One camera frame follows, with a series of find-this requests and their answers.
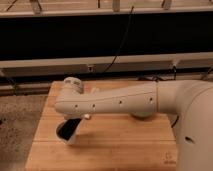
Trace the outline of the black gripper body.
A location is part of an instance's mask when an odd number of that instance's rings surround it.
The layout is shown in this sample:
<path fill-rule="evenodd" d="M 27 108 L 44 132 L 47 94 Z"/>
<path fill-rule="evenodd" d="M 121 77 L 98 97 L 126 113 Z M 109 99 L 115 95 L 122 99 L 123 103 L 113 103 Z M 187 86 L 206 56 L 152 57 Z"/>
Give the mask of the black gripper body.
<path fill-rule="evenodd" d="M 61 123 L 56 130 L 58 137 L 63 140 L 69 140 L 73 136 L 80 122 L 81 119 L 77 118 L 68 119 L 65 122 Z"/>

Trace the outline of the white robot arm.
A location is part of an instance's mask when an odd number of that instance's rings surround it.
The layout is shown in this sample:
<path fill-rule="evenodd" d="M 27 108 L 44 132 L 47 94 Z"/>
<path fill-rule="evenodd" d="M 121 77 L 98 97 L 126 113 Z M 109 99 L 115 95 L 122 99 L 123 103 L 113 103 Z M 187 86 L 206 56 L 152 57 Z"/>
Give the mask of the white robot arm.
<path fill-rule="evenodd" d="M 177 115 L 180 119 L 176 171 L 213 171 L 213 82 L 171 80 L 86 93 L 75 77 L 63 81 L 55 110 L 65 121 L 57 136 L 69 142 L 84 114 Z"/>

